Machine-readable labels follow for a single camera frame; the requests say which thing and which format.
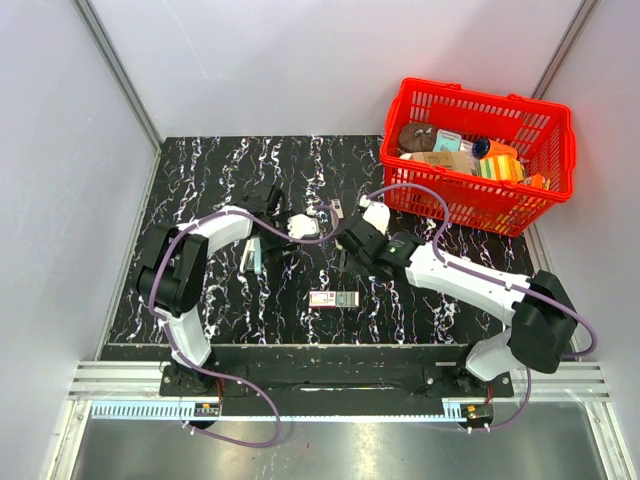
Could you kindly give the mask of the staple box with staples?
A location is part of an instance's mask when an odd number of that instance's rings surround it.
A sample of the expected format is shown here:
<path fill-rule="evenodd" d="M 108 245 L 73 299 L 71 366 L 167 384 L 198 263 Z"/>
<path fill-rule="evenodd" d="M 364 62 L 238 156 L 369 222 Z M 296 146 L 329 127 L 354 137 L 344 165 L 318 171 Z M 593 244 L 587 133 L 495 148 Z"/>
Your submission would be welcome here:
<path fill-rule="evenodd" d="M 356 308 L 360 304 L 357 291 L 310 291 L 310 308 Z"/>

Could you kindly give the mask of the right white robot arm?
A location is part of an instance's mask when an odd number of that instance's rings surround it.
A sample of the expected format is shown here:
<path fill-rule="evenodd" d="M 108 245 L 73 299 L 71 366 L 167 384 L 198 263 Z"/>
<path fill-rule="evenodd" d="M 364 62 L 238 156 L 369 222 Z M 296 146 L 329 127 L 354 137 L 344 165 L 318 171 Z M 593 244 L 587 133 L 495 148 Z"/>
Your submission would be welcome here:
<path fill-rule="evenodd" d="M 473 344 L 456 369 L 456 387 L 465 395 L 480 394 L 514 369 L 553 374 L 567 353 L 577 321 L 568 314 L 562 284 L 549 272 L 527 277 L 462 261 L 408 233 L 388 237 L 362 215 L 339 228 L 337 241 L 372 276 L 454 297 L 506 326 Z"/>

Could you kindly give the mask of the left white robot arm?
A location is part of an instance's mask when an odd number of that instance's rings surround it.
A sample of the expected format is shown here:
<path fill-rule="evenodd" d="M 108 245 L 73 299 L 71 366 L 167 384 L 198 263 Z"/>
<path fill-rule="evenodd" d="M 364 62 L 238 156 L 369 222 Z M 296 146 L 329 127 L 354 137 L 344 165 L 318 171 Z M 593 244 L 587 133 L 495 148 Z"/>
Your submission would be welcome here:
<path fill-rule="evenodd" d="M 260 183 L 207 218 L 157 224 L 144 237 L 136 290 L 152 303 L 150 312 L 168 328 L 172 357 L 185 366 L 182 384 L 193 394 L 208 394 L 217 381 L 215 369 L 206 364 L 212 349 L 197 309 L 209 258 L 237 241 L 256 240 L 249 255 L 253 270 L 260 268 L 257 261 L 282 259 L 296 249 L 282 237 L 293 215 L 284 208 L 280 188 Z"/>

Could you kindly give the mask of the brown round object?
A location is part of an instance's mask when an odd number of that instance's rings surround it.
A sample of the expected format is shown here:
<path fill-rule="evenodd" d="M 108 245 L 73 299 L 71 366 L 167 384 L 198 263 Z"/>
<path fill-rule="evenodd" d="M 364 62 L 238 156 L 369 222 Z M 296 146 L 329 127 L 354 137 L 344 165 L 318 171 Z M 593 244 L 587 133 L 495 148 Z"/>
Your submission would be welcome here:
<path fill-rule="evenodd" d="M 429 152 L 434 149 L 438 128 L 429 123 L 406 124 L 398 137 L 401 153 Z"/>

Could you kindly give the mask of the cardboard box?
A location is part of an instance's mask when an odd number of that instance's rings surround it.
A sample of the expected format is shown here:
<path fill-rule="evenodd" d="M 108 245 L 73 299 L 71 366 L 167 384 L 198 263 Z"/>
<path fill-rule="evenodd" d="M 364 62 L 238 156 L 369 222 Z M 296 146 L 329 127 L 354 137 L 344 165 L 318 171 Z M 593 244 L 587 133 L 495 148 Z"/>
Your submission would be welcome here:
<path fill-rule="evenodd" d="M 467 175 L 476 174 L 474 161 L 463 151 L 404 153 L 400 155 L 400 159 L 426 163 L 432 167 L 442 167 Z"/>

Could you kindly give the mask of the teal small box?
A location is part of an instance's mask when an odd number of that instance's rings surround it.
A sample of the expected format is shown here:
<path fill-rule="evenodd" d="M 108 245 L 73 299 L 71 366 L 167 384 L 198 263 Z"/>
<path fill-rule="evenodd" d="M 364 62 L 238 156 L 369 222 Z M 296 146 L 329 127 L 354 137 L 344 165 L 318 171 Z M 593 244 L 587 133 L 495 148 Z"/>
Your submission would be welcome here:
<path fill-rule="evenodd" d="M 456 132 L 439 129 L 436 134 L 434 152 L 458 152 L 460 150 L 462 136 Z"/>

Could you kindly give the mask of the orange bottle blue cap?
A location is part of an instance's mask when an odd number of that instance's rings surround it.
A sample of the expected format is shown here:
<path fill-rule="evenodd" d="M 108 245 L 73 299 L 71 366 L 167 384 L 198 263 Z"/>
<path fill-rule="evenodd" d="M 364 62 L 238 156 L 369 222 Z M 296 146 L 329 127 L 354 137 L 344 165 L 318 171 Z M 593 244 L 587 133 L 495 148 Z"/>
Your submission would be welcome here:
<path fill-rule="evenodd" d="M 488 137 L 481 137 L 476 140 L 472 145 L 471 152 L 477 159 L 498 155 L 506 155 L 515 159 L 519 157 L 519 153 L 514 147 L 491 140 Z"/>

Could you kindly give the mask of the yellow green sponge pack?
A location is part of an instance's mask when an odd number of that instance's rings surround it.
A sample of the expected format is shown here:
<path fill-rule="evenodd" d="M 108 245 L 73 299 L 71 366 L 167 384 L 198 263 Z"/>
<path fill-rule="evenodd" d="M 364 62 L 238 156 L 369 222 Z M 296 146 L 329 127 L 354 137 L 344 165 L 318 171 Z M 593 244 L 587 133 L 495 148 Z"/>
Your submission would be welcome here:
<path fill-rule="evenodd" d="M 496 181 L 519 182 L 525 178 L 523 165 L 509 155 L 480 159 L 477 172 L 480 177 Z"/>

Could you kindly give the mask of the red plastic basket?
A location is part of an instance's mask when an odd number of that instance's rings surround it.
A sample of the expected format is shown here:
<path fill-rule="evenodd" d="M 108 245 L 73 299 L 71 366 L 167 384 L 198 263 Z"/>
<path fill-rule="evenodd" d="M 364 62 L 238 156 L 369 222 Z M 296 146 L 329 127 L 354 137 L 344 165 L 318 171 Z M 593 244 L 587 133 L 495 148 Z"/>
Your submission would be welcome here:
<path fill-rule="evenodd" d="M 543 175 L 550 187 L 542 190 L 402 160 L 398 137 L 414 122 L 469 141 L 488 137 L 512 146 L 526 174 Z M 390 208 L 517 237 L 573 195 L 577 156 L 572 111 L 517 94 L 499 96 L 457 83 L 405 78 L 387 114 L 379 158 Z"/>

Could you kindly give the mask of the orange small package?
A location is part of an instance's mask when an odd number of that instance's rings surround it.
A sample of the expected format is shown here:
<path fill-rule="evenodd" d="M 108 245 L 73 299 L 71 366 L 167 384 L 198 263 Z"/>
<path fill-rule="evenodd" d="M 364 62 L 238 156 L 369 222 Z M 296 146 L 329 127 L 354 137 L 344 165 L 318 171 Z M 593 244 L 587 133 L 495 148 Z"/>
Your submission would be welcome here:
<path fill-rule="evenodd" d="M 520 183 L 525 186 L 530 186 L 532 188 L 538 188 L 542 190 L 548 190 L 550 187 L 550 180 L 541 174 L 529 176 L 521 180 Z"/>

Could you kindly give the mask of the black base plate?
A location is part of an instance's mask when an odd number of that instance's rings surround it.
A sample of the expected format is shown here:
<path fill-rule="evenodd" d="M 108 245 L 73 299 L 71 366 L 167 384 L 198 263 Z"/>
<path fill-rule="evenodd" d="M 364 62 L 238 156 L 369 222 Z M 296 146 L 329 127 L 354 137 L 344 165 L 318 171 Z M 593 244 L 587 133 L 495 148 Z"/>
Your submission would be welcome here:
<path fill-rule="evenodd" d="M 511 399 L 509 374 L 481 383 L 462 374 L 465 345 L 216 346 L 207 367 L 219 382 L 170 362 L 162 372 L 166 397 L 221 396 L 224 416 L 269 416 L 265 391 L 282 417 L 435 416 L 447 399 Z"/>

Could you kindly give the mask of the aluminium rail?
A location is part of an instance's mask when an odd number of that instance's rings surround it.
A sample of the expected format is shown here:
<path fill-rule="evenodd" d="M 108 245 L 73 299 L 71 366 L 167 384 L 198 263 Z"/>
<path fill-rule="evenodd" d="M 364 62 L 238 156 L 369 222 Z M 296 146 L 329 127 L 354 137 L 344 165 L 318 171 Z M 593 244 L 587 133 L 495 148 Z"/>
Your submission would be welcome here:
<path fill-rule="evenodd" d="M 169 380 L 155 362 L 84 362 L 76 370 L 68 395 L 84 402 L 101 419 L 165 421 L 343 422 L 343 423 L 457 423 L 467 405 L 483 396 L 448 394 L 426 398 L 416 389 L 397 385 L 365 387 L 296 386 L 270 388 L 274 408 L 237 382 L 224 391 L 202 395 L 163 396 Z M 600 367 L 593 362 L 568 362 L 546 375 L 514 372 L 493 386 L 491 403 L 600 403 L 609 399 Z"/>

